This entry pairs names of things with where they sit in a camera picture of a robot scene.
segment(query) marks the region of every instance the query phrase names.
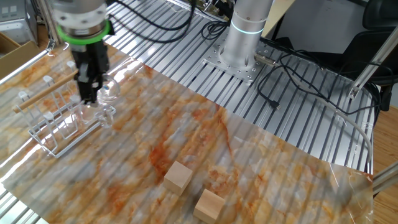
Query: wooden block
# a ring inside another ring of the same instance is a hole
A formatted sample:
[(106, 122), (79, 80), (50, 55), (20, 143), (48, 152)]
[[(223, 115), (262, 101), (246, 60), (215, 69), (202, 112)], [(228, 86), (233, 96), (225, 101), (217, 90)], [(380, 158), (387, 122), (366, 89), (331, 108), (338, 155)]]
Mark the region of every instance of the wooden block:
[(225, 200), (210, 192), (209, 190), (203, 191), (195, 210), (193, 211), (193, 216), (199, 218), (208, 224), (214, 224), (223, 208)]
[(178, 196), (181, 196), (182, 192), (191, 181), (191, 177), (192, 170), (175, 161), (164, 176), (163, 186)]

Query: metal extrusion rail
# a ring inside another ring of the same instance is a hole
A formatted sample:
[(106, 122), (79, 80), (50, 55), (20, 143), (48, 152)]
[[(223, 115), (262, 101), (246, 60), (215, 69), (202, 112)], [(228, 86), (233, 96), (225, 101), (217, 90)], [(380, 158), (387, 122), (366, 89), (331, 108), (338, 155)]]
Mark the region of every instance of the metal extrusion rail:
[[(152, 21), (172, 27), (188, 17), (189, 6), (169, 1), (172, 4), (166, 6), (158, 0), (124, 0)], [(167, 40), (182, 32), (157, 30), (117, 4), (108, 7), (108, 11), (128, 27), (155, 39)], [(189, 33), (175, 43), (153, 44), (117, 23), (114, 24), (116, 35), (107, 37), (106, 42), (317, 158), (373, 172), (373, 162), (366, 164), (368, 150), (362, 136), (313, 96), (298, 91), (282, 71), (274, 72), (261, 87), (263, 94), (281, 105), (280, 110), (274, 110), (257, 92), (259, 80), (271, 70), (270, 67), (262, 68), (255, 82), (248, 84), (203, 62), (203, 57), (211, 56), (205, 53), (216, 40), (204, 40), (200, 31), (207, 22), (217, 18), (197, 13)], [(274, 60), (283, 54), (270, 46), (260, 45), (259, 50)], [(372, 96), (367, 91), (360, 91), (355, 100), (346, 97), (352, 84), (346, 78), (320, 70), (315, 64), (294, 56), (287, 58), (286, 63), (345, 110), (372, 105)], [(364, 110), (349, 117), (366, 128), (369, 138), (373, 137), (374, 110)], [(0, 224), (25, 223), (47, 222), (0, 186)]]

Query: metal pole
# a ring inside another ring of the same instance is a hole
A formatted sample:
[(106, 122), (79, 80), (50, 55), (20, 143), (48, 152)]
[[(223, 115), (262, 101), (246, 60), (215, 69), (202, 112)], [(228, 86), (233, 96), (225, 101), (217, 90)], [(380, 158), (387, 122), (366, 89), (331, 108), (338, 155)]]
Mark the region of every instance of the metal pole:
[[(398, 27), (392, 32), (390, 37), (386, 40), (380, 50), (372, 59), (372, 63), (381, 64), (388, 57), (388, 55), (398, 45)], [(368, 65), (361, 73), (361, 75), (355, 80), (355, 82), (349, 88), (348, 96), (354, 99), (360, 89), (365, 83), (372, 77), (374, 72), (378, 69), (378, 66)]]
[(38, 5), (40, 7), (40, 12), (46, 23), (51, 38), (55, 41), (57, 45), (62, 44), (63, 40), (58, 36), (57, 23), (55, 22), (52, 15), (52, 7), (46, 0), (38, 0)]
[(398, 162), (380, 171), (373, 177), (373, 195), (398, 183)]

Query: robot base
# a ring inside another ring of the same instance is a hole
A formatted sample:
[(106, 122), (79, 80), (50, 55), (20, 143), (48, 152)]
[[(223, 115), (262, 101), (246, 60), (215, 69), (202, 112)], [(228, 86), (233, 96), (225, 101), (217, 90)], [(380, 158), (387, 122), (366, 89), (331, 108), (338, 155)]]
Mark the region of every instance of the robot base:
[[(203, 55), (203, 61), (208, 63), (209, 65), (224, 71), (225, 73), (232, 75), (240, 80), (243, 80), (247, 83), (252, 83), (256, 80), (257, 76), (260, 74), (264, 64), (261, 62), (256, 62), (253, 67), (246, 68), (234, 68), (226, 63), (224, 63), (219, 56), (220, 47), (223, 45), (226, 40), (226, 36), (228, 32), (224, 32), (220, 35), (220, 37), (215, 41), (215, 43), (206, 51)], [(258, 47), (258, 52), (264, 52), (264, 47)]]

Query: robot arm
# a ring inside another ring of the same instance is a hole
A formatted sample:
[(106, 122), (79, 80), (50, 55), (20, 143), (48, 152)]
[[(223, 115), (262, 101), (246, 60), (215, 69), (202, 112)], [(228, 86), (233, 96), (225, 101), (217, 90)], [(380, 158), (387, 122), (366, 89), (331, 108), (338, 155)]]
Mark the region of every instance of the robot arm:
[(75, 76), (81, 100), (96, 103), (103, 75), (109, 70), (107, 47), (102, 38), (114, 34), (105, 19), (105, 0), (53, 0), (58, 34), (70, 44), (79, 72)]

